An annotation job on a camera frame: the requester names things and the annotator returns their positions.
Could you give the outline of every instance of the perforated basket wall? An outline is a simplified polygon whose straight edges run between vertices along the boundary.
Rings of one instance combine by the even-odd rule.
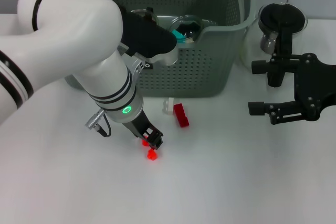
[[[151,6],[159,25],[167,16],[196,15],[216,22],[206,27],[194,44],[179,44],[178,62],[170,67],[155,64],[143,70],[139,87],[144,95],[159,97],[208,97],[222,91],[240,50],[244,31],[254,19],[255,0],[114,0],[127,10]]]

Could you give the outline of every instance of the small red object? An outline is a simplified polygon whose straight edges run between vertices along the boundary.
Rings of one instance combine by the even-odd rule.
[[[147,154],[147,158],[150,159],[150,160],[156,160],[158,157],[157,157],[157,153],[155,152],[155,150],[153,149],[150,149],[148,151],[148,154]]]
[[[149,143],[146,140],[142,139],[142,145],[143,146],[149,146]]]
[[[188,118],[185,116],[181,103],[174,105],[174,112],[181,128],[189,126]]]

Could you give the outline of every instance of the black lid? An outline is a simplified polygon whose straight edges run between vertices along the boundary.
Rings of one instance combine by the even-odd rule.
[[[303,29],[306,18],[302,11],[289,4],[270,4],[262,9],[260,14],[261,22],[270,30],[279,32],[286,28],[292,34]]]

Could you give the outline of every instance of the black stripe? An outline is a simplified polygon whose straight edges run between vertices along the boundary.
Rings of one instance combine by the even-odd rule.
[[[10,71],[19,79],[23,87],[26,89],[28,97],[32,97],[34,94],[33,86],[26,77],[26,75],[21,71],[21,69],[0,50],[0,61],[10,69]]]
[[[20,108],[23,104],[21,95],[17,92],[16,88],[11,84],[11,82],[0,72],[0,84],[7,90],[7,92],[12,96],[16,103],[16,107]]]
[[[130,89],[131,89],[131,87],[132,87],[132,79],[133,79],[133,78],[131,78],[130,83],[129,83],[127,89],[125,90],[125,92],[124,92],[121,96],[119,96],[118,98],[115,98],[114,100],[111,100],[111,101],[98,101],[98,100],[96,100],[95,98],[93,98],[93,99],[94,99],[96,102],[99,102],[99,103],[101,103],[101,104],[110,104],[110,103],[118,102],[119,100],[121,100],[122,98],[124,98],[125,95],[127,95],[128,91],[130,91]]]
[[[126,85],[130,79],[130,77],[132,77],[132,74],[130,73],[130,70],[128,70],[128,73],[127,73],[127,79],[126,79],[126,82],[124,83],[124,85],[121,87],[121,89],[119,89],[116,93],[112,94],[112,95],[109,95],[107,97],[96,97],[92,94],[89,94],[94,100],[96,99],[99,99],[99,100],[107,100],[107,99],[111,99],[113,97],[116,97],[118,94],[120,94],[125,88],[126,88]]]
[[[42,0],[36,0],[35,5],[34,5],[34,9],[33,9],[33,18],[32,18],[32,25],[33,25],[33,30],[37,31],[37,13],[38,13],[38,9],[40,7]]]
[[[119,107],[119,108],[116,108],[116,109],[105,109],[105,108],[103,108],[103,107],[101,107],[101,108],[104,109],[104,110],[106,110],[106,111],[117,111],[117,110],[121,110],[121,109],[125,108],[126,106],[128,106],[128,105],[133,101],[133,99],[134,99],[134,97],[135,97],[135,95],[136,95],[136,92],[137,92],[136,90],[137,90],[137,89],[136,89],[136,87],[135,87],[133,96],[131,97],[131,99],[130,99],[124,106]]]

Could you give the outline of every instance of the black bracket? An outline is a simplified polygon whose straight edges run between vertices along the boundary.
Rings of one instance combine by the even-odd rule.
[[[294,73],[294,99],[285,103],[249,102],[250,115],[268,114],[271,124],[317,121],[323,109],[336,105],[336,66],[315,54],[276,56],[269,62],[253,61],[252,73]]]

